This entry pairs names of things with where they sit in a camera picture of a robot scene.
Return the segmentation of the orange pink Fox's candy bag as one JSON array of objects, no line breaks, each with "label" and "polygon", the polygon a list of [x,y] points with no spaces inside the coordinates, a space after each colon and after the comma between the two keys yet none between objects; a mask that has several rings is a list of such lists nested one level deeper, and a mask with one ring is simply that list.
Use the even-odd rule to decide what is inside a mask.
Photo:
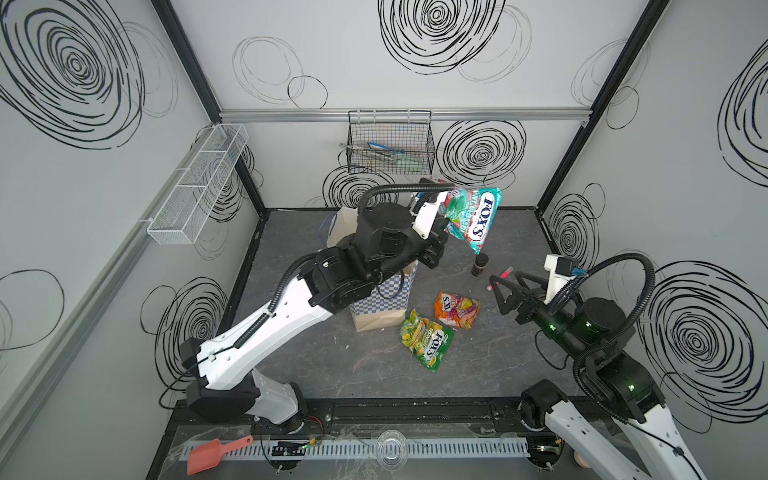
[{"label": "orange pink Fox's candy bag", "polygon": [[470,329],[480,310],[478,300],[449,292],[440,292],[434,302],[435,317],[455,329]]}]

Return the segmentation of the teal Fox's candy bag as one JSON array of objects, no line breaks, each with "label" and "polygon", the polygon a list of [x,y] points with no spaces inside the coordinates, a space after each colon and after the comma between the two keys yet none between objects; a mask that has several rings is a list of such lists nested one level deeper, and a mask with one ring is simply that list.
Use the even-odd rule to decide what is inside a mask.
[{"label": "teal Fox's candy bag", "polygon": [[445,231],[479,254],[502,199],[503,191],[499,188],[454,188],[440,207],[448,220]]}]

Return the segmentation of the blue checkered paper bag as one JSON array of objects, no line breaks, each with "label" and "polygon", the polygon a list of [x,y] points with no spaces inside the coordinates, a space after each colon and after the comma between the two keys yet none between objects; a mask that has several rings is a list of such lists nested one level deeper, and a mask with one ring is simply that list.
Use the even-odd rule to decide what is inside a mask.
[{"label": "blue checkered paper bag", "polygon": [[[333,247],[357,227],[355,210],[342,207],[334,211],[320,229],[323,247]],[[410,294],[419,263],[414,261],[391,278],[376,286],[372,293],[353,303],[349,310],[357,332],[399,326],[406,317]]]}]

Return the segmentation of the green Fox's spring tea bag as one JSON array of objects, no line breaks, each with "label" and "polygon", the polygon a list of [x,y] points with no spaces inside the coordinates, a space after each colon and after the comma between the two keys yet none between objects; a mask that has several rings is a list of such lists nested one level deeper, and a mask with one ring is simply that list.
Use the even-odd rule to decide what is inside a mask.
[{"label": "green Fox's spring tea bag", "polygon": [[400,327],[401,342],[430,372],[436,373],[455,332],[412,310]]}]

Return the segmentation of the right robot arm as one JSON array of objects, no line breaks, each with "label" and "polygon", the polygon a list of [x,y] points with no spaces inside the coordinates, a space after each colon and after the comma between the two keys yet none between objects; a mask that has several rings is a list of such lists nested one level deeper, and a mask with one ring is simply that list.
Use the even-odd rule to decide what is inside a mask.
[{"label": "right robot arm", "polygon": [[630,313],[612,300],[582,299],[579,289],[590,274],[566,257],[549,257],[548,278],[518,272],[514,280],[493,276],[490,285],[500,313],[516,312],[519,324],[535,324],[571,359],[579,388],[626,435],[642,463],[636,465],[599,433],[550,380],[523,392],[518,415],[527,429],[549,430],[564,440],[602,479],[703,479],[659,385],[625,351],[655,285],[651,263],[643,255],[636,259],[644,283]]}]

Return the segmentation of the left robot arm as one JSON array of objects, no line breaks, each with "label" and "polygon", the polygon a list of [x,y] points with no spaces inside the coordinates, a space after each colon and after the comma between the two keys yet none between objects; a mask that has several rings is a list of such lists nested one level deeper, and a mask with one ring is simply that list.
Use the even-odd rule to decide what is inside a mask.
[{"label": "left robot arm", "polygon": [[212,339],[183,343],[183,365],[193,377],[185,389],[191,412],[211,423],[244,415],[275,425],[301,421],[306,407],[298,386],[266,377],[258,365],[412,263],[434,268],[443,255],[449,221],[436,202],[382,203],[355,220],[335,245],[295,260],[273,297],[246,319]]}]

